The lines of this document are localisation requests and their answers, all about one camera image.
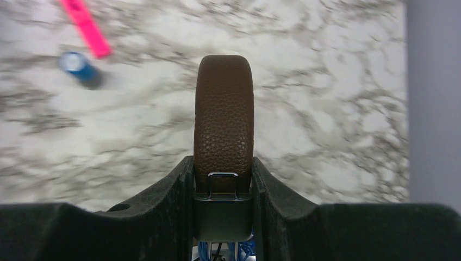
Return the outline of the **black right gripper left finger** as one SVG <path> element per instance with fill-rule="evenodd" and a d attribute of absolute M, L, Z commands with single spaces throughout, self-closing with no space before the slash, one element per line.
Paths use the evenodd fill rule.
<path fill-rule="evenodd" d="M 106 212 L 1 206 L 1 260 L 190 260 L 193 158 Z"/>

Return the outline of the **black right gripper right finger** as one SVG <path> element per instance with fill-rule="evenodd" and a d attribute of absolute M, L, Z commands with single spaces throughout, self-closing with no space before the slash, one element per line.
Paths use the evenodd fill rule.
<path fill-rule="evenodd" d="M 315 204 L 252 166 L 258 260 L 460 260 L 460 215 L 441 204 Z"/>

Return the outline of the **blue wired earbuds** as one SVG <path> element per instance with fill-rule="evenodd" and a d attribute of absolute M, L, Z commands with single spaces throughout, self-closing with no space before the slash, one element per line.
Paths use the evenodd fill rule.
<path fill-rule="evenodd" d="M 199 241 L 192 248 L 191 260 L 234 260 L 235 243 L 212 243 L 211 251 L 208 243 Z M 238 243 L 238 260 L 255 261 L 256 245 L 253 239 Z"/>

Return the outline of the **brown over-ear headphones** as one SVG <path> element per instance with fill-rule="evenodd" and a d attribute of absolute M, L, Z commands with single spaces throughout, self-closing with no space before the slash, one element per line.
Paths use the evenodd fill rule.
<path fill-rule="evenodd" d="M 248 61 L 239 55 L 201 60 L 195 94 L 194 237 L 200 244 L 239 243 L 253 229 L 250 191 L 254 146 L 254 91 Z"/>

